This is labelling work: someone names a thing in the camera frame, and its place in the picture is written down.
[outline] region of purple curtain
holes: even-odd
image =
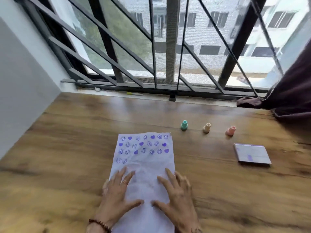
[[[280,120],[311,117],[311,40],[265,98],[244,97],[237,107],[271,109]]]

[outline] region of green foliage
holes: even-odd
[[[80,4],[82,4],[90,13],[92,13],[88,0],[77,1],[80,2]],[[149,58],[151,55],[151,42],[110,0],[100,0],[100,3],[103,8],[107,27],[112,34],[114,34],[143,60]],[[106,53],[98,27],[74,6],[73,10],[85,34],[78,26],[75,26],[76,31],[82,33],[86,39],[91,41]],[[112,42],[120,65],[128,70],[145,70],[129,54],[119,47],[119,45],[117,45],[114,41]],[[84,48],[92,64],[101,69],[111,69],[111,65],[101,56],[86,45],[84,45]]]

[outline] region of hand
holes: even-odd
[[[169,203],[153,200],[151,204],[165,213],[181,233],[201,232],[200,223],[192,202],[192,188],[187,177],[165,168],[169,180],[157,176],[169,194]]]
[[[117,171],[110,181],[106,180],[103,185],[103,199],[95,214],[95,219],[109,227],[113,227],[126,212],[144,203],[143,200],[125,201],[127,184],[135,174],[135,171],[130,172],[122,181],[125,171],[126,167]]]

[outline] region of brown bead bracelet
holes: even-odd
[[[104,231],[106,231],[107,233],[111,233],[111,228],[110,227],[108,227],[106,224],[104,224],[103,222],[101,222],[101,221],[97,221],[97,220],[95,220],[95,219],[89,219],[89,224],[91,224],[91,223],[97,223],[98,225],[100,225],[103,229],[104,229]]]

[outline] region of table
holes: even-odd
[[[61,93],[0,161],[0,232],[85,232],[118,133],[149,131],[173,136],[203,232],[311,231],[310,129],[267,110]],[[264,145],[272,166],[239,165],[234,143]]]

